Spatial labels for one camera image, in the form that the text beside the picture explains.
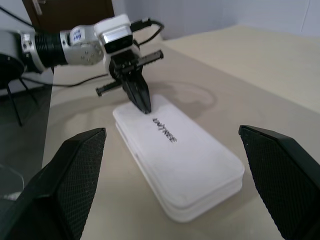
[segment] black cable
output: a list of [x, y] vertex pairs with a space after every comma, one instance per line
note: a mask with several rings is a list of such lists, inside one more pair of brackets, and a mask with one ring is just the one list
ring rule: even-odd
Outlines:
[[80, 81], [80, 82], [75, 83], [75, 84], [52, 84], [52, 83], [47, 83], [47, 82], [43, 82], [43, 81], [34, 80], [34, 79], [31, 79], [31, 78], [28, 78], [28, 77], [25, 77], [25, 76], [22, 76], [21, 78], [23, 80], [26, 80], [26, 81], [29, 81], [29, 82], [32, 82], [32, 83], [43, 84], [43, 85], [46, 85], [46, 86], [72, 88], [72, 87], [77, 87], [77, 86], [79, 86], [81, 84], [84, 84], [86, 82], [89, 82], [91, 80], [102, 78], [102, 77], [106, 77], [106, 76], [109, 76], [109, 74], [105, 73], [105, 74], [102, 74], [102, 75], [97, 75], [97, 76], [88, 78], [86, 80]]
[[158, 25], [159, 29], [151, 37], [149, 37], [147, 40], [138, 43], [138, 47], [143, 45], [143, 44], [146, 44], [146, 43], [150, 42], [152, 39], [154, 39], [165, 28], [165, 26], [161, 22], [158, 22], [156, 20], [150, 20], [150, 22], [151, 22], [151, 24]]
[[3, 8], [2, 6], [0, 6], [0, 10], [1, 10], [2, 12], [4, 12], [4, 13], [8, 14], [8, 15], [11, 16], [12, 18], [14, 18], [15, 20], [17, 20], [17, 21], [19, 21], [19, 22], [21, 22], [21, 23], [23, 23], [23, 24], [25, 24], [25, 25], [27, 25], [27, 26], [29, 26], [29, 27], [31, 27], [31, 28], [34, 28], [34, 30], [36, 30], [37, 32], [44, 32], [44, 30], [42, 30], [42, 29], [40, 29], [39, 27], [34, 26], [34, 25], [32, 25], [31, 23], [23, 20], [22, 18], [14, 15], [13, 13], [9, 12], [7, 9]]

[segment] beige table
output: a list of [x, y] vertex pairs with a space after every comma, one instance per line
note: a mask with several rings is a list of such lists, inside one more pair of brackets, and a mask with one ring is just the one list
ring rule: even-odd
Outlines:
[[[98, 98], [95, 88], [107, 78], [54, 89], [43, 165], [64, 140], [93, 128], [107, 130], [97, 191], [82, 239], [282, 239], [255, 189], [238, 128], [253, 125], [289, 135], [319, 160], [316, 46], [298, 36], [237, 26], [142, 49], [148, 53], [161, 48], [165, 56], [143, 70], [151, 94], [168, 98], [245, 165], [242, 190], [186, 224], [165, 215], [115, 127], [112, 111], [128, 101], [123, 91]], [[317, 62], [311, 64], [308, 56]], [[54, 82], [75, 83], [103, 72], [102, 64], [58, 67]]]

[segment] white plastic case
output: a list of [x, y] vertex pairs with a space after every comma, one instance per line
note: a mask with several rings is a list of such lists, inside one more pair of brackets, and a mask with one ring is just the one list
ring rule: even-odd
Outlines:
[[161, 95], [152, 113], [129, 102], [113, 111], [116, 126], [164, 211], [185, 223], [242, 188], [242, 162]]

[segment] unitree logo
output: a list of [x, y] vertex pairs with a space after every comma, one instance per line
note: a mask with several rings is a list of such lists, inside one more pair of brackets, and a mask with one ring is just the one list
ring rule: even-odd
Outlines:
[[165, 127], [164, 124], [162, 124], [158, 118], [153, 118], [152, 121], [156, 124], [159, 131], [162, 131], [162, 133], [166, 136], [167, 139], [169, 139], [170, 142], [175, 143], [178, 140], [169, 132], [169, 130]]

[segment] floor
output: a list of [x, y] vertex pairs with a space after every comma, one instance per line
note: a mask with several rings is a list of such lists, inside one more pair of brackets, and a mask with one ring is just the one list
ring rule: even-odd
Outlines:
[[22, 191], [42, 168], [51, 88], [32, 92], [39, 107], [26, 92], [14, 96], [22, 127], [9, 99], [0, 98], [0, 196]]

